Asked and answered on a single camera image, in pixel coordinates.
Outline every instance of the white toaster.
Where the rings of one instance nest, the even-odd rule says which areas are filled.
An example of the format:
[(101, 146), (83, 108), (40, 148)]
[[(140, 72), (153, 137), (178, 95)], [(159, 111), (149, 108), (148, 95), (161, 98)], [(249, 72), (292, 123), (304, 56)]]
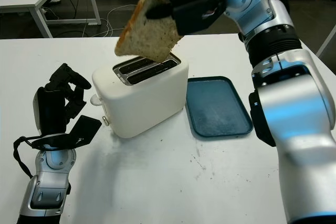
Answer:
[(157, 63), (142, 57), (97, 69), (92, 80), (106, 125), (116, 135), (134, 137), (182, 110), (186, 101), (188, 63), (173, 54)]

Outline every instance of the toast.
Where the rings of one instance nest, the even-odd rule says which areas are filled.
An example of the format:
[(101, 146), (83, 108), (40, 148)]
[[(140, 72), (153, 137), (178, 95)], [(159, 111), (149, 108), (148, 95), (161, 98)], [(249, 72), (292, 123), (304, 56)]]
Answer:
[(117, 56), (138, 55), (163, 62), (182, 38), (173, 18), (147, 19), (146, 12), (165, 0), (139, 0), (134, 13), (123, 30), (114, 52)]

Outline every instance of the blue tray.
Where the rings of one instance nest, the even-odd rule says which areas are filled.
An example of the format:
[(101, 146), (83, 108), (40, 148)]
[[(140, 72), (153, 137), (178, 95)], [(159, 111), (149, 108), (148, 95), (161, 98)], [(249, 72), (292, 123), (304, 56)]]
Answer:
[(239, 136), (253, 129), (235, 87), (226, 77), (188, 79), (187, 107), (194, 130), (202, 137)]

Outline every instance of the floor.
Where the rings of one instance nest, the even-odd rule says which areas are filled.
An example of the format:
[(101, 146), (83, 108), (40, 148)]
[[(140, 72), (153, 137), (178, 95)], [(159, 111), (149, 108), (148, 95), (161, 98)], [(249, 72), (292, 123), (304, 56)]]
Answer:
[[(96, 0), (100, 17), (106, 19), (107, 14), (114, 8), (124, 5), (136, 4), (138, 0)], [(300, 39), (313, 51), (317, 52), (331, 29), (336, 24), (336, 2), (332, 0), (290, 0), (291, 17)], [(59, 5), (50, 7), (47, 17), (73, 18), (74, 8), (70, 0), (61, 0)], [(121, 29), (125, 26), (132, 14), (133, 6), (126, 6), (114, 10), (109, 15), (109, 21), (113, 29)], [(91, 18), (93, 11), (89, 0), (79, 0), (77, 18)], [(101, 26), (79, 25), (54, 25), (50, 26), (54, 37), (92, 37), (119, 36), (121, 30), (114, 30), (107, 34), (106, 21)], [(238, 29), (233, 21), (224, 15), (220, 17), (209, 29), (198, 34), (224, 34), (237, 33)], [(41, 38), (29, 13), (0, 14), (0, 39), (16, 38)], [(336, 36), (321, 56), (322, 61), (336, 73)]]

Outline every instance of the table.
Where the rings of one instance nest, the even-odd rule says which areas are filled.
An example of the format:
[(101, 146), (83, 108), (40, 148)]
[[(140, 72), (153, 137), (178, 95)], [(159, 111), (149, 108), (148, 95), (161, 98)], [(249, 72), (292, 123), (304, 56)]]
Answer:
[(48, 25), (51, 24), (78, 24), (88, 23), (89, 25), (100, 25), (101, 20), (98, 13), (96, 0), (91, 0), (95, 18), (84, 19), (60, 19), (46, 20), (41, 11), (46, 0), (0, 0), (0, 13), (30, 12), (38, 29), (44, 38), (52, 38)]
[[(0, 40), (0, 216), (14, 223), (29, 178), (14, 160), (13, 142), (37, 135), (32, 100), (40, 86), (66, 62), (91, 81), (102, 65), (117, 58), (118, 38)], [(173, 49), (190, 63), (189, 77), (226, 76), (245, 107), (253, 92), (252, 67), (236, 34), (185, 36)], [(336, 97), (336, 76), (313, 57)], [(81, 114), (101, 119), (101, 107)], [(68, 125), (68, 132), (74, 120)], [(35, 172), (37, 154), (25, 144), (22, 160)], [(102, 126), (90, 145), (78, 148), (70, 172), (71, 194), (61, 224), (92, 223), (255, 223), (284, 224), (278, 157), (255, 131), (240, 138), (200, 141), (191, 134), (185, 109), (131, 139)]]

